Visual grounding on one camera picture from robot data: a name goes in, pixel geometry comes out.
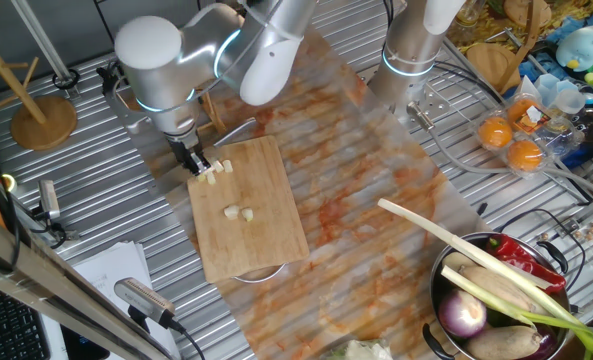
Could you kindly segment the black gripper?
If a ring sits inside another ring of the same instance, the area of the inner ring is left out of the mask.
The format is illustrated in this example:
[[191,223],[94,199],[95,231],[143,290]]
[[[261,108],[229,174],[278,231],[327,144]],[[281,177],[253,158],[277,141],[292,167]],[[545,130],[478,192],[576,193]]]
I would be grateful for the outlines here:
[[198,136],[189,133],[183,137],[167,136],[167,141],[176,160],[193,175],[201,175],[211,169],[211,164],[202,153]]

